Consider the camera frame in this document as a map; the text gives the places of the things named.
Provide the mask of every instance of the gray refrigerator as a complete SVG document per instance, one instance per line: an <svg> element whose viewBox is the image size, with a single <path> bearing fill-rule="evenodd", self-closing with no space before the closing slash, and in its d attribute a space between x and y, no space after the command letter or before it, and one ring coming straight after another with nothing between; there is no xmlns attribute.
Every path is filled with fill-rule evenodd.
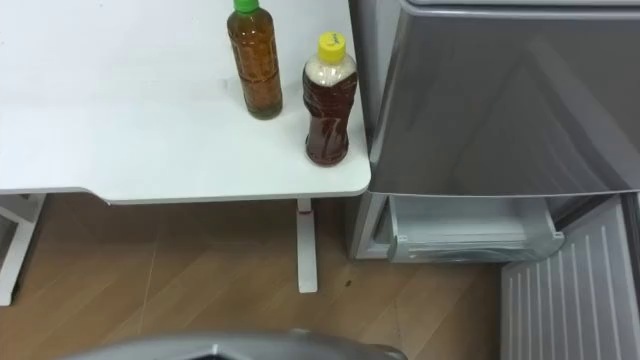
<svg viewBox="0 0 640 360"><path fill-rule="evenodd" d="M640 2L351 0L349 254L513 261L503 359L638 359Z"/></svg>

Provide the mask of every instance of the bottle label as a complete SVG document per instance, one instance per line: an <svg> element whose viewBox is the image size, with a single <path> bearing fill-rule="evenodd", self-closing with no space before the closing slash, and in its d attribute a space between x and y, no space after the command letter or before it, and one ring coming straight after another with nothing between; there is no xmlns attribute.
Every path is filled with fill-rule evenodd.
<svg viewBox="0 0 640 360"><path fill-rule="evenodd" d="M233 42L233 55L243 80L263 81L278 72L275 37L271 41L252 44Z"/></svg>

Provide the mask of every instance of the white table leg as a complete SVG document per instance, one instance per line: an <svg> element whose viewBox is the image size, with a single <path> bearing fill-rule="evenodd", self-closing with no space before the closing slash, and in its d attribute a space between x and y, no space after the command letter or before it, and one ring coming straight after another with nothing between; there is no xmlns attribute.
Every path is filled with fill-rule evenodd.
<svg viewBox="0 0 640 360"><path fill-rule="evenodd" d="M298 199L296 218L298 230L298 290L301 293L318 291L316 267L316 231L311 199Z"/></svg>
<svg viewBox="0 0 640 360"><path fill-rule="evenodd" d="M2 268L0 268L0 306L11 305L13 290L20 268L27 255L46 194L34 194L28 199L16 195L0 196L0 214L17 223Z"/></svg>

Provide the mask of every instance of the open drawer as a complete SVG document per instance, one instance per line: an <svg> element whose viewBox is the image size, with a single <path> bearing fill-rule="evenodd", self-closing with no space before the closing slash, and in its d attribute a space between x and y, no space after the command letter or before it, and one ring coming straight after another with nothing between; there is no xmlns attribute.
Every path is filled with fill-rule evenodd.
<svg viewBox="0 0 640 360"><path fill-rule="evenodd" d="M392 262L536 260L563 242L542 198L390 196L374 239Z"/></svg>

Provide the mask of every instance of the wooden floor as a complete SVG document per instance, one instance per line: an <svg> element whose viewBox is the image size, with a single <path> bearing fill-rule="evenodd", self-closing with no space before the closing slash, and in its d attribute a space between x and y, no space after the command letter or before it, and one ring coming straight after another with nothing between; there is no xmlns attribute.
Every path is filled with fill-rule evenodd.
<svg viewBox="0 0 640 360"><path fill-rule="evenodd" d="M345 257L341 203L316 203L320 289L301 295L295 203L108 207L50 196L0 359L50 359L133 336L307 328L411 359L498 359L494 266Z"/></svg>

